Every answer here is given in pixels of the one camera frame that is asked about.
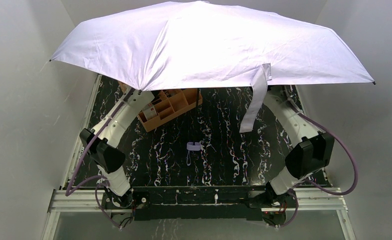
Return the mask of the lavender folding umbrella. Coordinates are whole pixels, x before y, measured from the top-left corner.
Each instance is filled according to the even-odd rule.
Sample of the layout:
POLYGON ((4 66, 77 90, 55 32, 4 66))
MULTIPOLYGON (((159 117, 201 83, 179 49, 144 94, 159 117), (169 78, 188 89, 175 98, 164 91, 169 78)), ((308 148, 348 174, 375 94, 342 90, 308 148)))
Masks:
POLYGON ((240 132, 271 85, 372 83, 330 28, 239 5, 164 2, 78 24, 51 60, 141 91, 252 87, 240 132))

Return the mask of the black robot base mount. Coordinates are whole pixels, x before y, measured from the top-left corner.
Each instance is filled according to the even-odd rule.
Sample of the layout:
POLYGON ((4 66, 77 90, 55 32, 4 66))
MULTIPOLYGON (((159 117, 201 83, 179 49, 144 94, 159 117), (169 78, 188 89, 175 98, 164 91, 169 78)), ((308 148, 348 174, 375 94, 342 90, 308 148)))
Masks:
POLYGON ((136 186, 124 201, 106 187, 101 204, 125 226, 162 219, 245 219, 281 226, 296 207, 295 192, 276 195, 264 186, 136 186))

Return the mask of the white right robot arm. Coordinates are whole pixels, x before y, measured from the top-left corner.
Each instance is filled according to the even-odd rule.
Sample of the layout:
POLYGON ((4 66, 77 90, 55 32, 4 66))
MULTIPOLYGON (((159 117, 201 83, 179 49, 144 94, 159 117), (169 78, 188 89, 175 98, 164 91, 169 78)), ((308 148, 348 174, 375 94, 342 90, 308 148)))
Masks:
POLYGON ((280 122, 292 145, 292 150, 285 157, 284 168, 267 184, 276 195, 282 195, 329 165, 335 138, 304 119, 302 111, 287 96, 284 87, 271 87, 264 104, 280 122))

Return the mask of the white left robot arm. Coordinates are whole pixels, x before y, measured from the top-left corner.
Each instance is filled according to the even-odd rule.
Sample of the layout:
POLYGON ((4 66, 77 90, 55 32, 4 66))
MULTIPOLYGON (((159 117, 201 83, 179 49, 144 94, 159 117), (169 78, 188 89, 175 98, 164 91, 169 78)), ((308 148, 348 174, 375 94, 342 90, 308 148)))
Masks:
POLYGON ((109 182, 109 189, 123 197, 130 193, 131 184, 123 164, 125 154, 118 150, 120 140, 138 113, 153 99, 151 91, 132 89, 124 94, 109 113, 92 129, 83 129, 80 140, 84 147, 92 143, 86 155, 92 159, 109 182))

